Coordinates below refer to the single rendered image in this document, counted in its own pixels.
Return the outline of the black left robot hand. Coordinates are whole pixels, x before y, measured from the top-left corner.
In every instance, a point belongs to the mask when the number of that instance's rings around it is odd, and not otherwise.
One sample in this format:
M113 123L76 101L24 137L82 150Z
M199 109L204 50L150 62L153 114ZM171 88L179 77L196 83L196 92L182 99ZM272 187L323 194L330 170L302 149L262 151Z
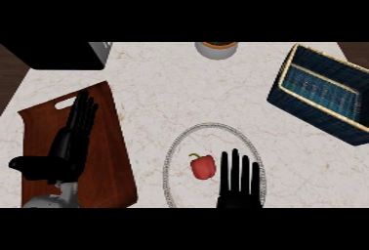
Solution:
M66 125L58 129L45 156L17 156L8 167L17 170L27 181L47 180L50 185L75 182L83 172L89 134L97 103L86 91L75 98Z

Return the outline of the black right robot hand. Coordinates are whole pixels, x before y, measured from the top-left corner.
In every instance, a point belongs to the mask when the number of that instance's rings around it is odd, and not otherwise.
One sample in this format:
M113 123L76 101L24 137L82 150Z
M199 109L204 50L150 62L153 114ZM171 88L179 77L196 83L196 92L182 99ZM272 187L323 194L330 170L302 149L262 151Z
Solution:
M246 155L238 156L238 151L231 151L219 156L219 187L216 208L253 208L261 209L259 164L249 163Z

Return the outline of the red bell pepper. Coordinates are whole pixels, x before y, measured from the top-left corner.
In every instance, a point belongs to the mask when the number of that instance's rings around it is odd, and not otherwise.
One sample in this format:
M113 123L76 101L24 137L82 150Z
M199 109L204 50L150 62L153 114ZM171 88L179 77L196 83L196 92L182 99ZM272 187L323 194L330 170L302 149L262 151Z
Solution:
M215 160L209 155L200 156L197 153L190 153L194 159L190 161L190 168L194 178L206 180L215 175Z

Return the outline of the dark blue wicker basket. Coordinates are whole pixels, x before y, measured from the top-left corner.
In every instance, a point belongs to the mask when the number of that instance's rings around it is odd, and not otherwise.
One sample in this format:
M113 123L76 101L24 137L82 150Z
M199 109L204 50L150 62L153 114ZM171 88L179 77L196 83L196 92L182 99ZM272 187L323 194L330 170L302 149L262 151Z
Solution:
M369 144L369 69L295 44L266 102L352 146Z

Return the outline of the brown wooden cutting board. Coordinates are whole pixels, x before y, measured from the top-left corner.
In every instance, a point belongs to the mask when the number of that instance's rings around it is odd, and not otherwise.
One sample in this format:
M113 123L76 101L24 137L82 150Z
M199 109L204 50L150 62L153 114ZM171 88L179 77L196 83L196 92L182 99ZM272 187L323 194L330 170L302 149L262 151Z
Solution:
M107 82L86 88L97 103L85 170L78 179L82 208L122 208L137 202L137 188ZM72 92L19 111L24 123L23 155L48 152L58 129L66 125L70 108L54 105L78 95Z

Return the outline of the black and grey appliance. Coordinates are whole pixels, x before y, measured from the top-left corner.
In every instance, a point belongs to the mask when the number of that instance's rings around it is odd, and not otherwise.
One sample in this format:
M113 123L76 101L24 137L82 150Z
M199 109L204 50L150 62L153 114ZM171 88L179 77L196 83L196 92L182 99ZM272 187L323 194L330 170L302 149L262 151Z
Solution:
M1 45L38 70L103 70L110 42L1 42Z

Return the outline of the grey pot with orange rim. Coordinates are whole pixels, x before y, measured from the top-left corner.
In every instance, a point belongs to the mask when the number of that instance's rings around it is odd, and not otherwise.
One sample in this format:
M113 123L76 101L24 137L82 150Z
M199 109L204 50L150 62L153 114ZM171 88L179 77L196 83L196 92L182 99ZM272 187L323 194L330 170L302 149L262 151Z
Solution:
M237 49L237 43L233 42L231 44L215 46L206 42L196 42L194 47L199 54L204 58L210 60L224 60L234 54Z

